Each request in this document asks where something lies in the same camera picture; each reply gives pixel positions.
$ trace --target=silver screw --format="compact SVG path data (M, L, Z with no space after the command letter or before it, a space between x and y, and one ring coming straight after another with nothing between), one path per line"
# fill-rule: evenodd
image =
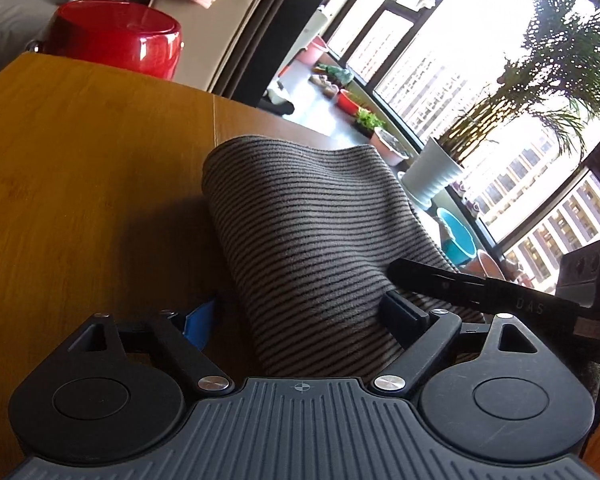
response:
M207 392L219 392L229 387L229 380L219 375L208 375L198 381L198 387Z
M405 387L406 383L402 377L397 375L381 375L374 380L376 388L386 392L395 392Z

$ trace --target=gray ribbed plate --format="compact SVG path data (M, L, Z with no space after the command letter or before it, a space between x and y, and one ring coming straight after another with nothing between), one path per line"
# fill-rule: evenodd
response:
M440 479L578 480L574 457L527 468L470 460L442 446L410 404L355 379L248 379L202 400L163 446L126 463L78 468L30 458L11 480Z

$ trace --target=white plant pot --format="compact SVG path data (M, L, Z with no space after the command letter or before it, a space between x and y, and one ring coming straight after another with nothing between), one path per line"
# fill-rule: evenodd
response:
M401 178L407 195L422 209L431 207L431 199L443 187L457 180L464 169L429 139L424 150Z

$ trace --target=folded striped towel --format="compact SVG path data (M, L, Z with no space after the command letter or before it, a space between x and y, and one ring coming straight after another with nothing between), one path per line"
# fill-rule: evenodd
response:
M202 187L270 376L371 378L402 352L378 319L395 288L387 265L405 257L454 269L372 146L326 152L237 137L209 154Z

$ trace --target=red stool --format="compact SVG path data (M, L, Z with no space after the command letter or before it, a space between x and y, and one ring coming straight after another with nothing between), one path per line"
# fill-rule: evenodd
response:
M159 10L78 0L59 7L36 50L172 79L183 46L180 24Z

